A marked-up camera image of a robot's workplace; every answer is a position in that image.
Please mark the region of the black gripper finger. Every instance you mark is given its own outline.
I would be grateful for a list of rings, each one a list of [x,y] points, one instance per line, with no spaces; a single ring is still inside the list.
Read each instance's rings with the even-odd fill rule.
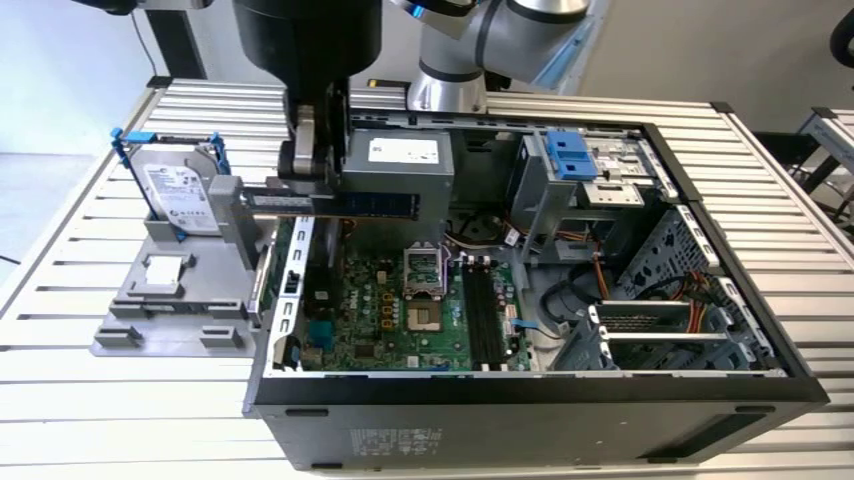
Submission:
[[[284,95],[289,138],[282,142],[278,182],[297,195],[332,199],[341,189],[349,153],[350,80],[336,80],[316,101]]]

